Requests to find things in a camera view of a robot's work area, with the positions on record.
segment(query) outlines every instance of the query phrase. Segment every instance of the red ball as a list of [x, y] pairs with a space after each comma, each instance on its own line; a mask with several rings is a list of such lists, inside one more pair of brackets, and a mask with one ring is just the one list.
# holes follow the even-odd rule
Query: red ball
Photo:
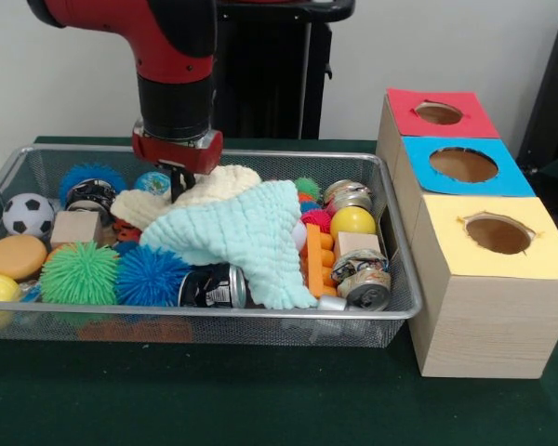
[[301, 221], [306, 224], [320, 226], [320, 231], [325, 234], [331, 233], [331, 215], [323, 209], [313, 209], [301, 216]]

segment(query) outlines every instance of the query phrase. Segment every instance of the black can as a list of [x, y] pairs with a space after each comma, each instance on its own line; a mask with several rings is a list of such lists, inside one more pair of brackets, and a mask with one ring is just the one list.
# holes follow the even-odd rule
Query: black can
[[244, 308], [247, 285], [241, 269], [229, 263], [196, 267], [179, 288], [180, 307]]

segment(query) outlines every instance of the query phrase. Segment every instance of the circular hole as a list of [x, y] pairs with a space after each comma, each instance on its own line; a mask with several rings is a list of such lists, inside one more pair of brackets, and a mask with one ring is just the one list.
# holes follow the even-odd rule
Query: circular hole
[[463, 118], [463, 113], [451, 105], [440, 102], [422, 102], [416, 107], [421, 119], [432, 124], [452, 125]]
[[462, 147], [446, 147], [430, 155], [431, 166], [440, 172], [466, 183], [480, 183], [498, 173], [494, 160], [479, 151]]
[[520, 223], [504, 216], [478, 216], [466, 224], [477, 244], [501, 254], [518, 254], [531, 244], [530, 232]]

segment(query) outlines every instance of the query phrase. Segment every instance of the red box top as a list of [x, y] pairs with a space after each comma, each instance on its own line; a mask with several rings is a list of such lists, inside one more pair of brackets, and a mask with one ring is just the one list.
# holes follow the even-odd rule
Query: red box top
[[500, 138], [475, 93], [387, 88], [387, 96], [404, 137]]

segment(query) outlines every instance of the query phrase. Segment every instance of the soccer ball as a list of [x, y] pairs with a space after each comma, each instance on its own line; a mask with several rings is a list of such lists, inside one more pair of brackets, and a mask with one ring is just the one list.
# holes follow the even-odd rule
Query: soccer ball
[[36, 193], [22, 193], [8, 201], [2, 222], [11, 235], [44, 237], [52, 230], [54, 209], [47, 198]]

